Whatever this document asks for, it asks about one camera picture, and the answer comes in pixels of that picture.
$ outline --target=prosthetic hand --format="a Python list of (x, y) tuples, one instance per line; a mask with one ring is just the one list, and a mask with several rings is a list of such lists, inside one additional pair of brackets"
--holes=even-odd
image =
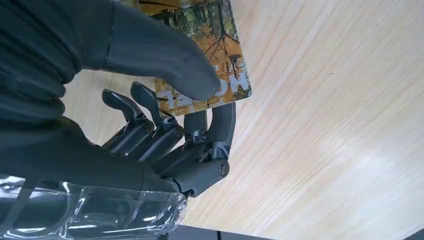
[[(0, 236), (131, 239), (166, 234), (196, 197), (224, 178), (235, 104), (162, 118), (139, 83), (135, 102), (103, 101), (127, 121), (103, 147), (62, 116), (64, 84), (81, 69), (155, 76), (195, 100), (220, 81), (190, 39), (107, 0), (0, 1)], [(185, 144), (169, 152), (185, 136)]]

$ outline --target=autumn forest picture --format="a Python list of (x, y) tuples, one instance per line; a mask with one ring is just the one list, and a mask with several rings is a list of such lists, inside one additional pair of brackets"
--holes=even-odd
[(163, 24), (185, 34), (203, 50), (221, 80), (221, 89), (208, 101), (195, 101), (161, 79), (155, 81), (164, 117), (186, 115), (252, 95), (247, 67), (230, 0), (127, 0)]

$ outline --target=clear plastic cover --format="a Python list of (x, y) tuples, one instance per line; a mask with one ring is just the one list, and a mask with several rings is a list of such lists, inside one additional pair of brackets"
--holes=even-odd
[(1, 239), (131, 240), (162, 235), (181, 223), (187, 206), (181, 193), (53, 181), (28, 189), (24, 182), (0, 175)]

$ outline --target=black fabric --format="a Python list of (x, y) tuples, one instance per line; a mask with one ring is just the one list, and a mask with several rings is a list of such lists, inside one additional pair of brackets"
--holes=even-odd
[[(154, 54), (160, 46), (167, 51)], [(219, 88), (191, 40), (119, 3), (0, 0), (0, 173), (174, 192), (143, 164), (91, 144), (62, 117), (64, 84), (83, 68), (165, 77), (200, 100)]]

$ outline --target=wooden table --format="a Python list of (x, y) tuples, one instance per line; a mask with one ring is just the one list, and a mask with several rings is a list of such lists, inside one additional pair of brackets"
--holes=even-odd
[[(234, 0), (253, 86), (230, 175), (185, 224), (272, 239), (403, 239), (424, 227), (424, 1)], [(124, 124), (83, 71), (66, 115), (102, 144)], [(151, 79), (138, 78), (151, 84)]]

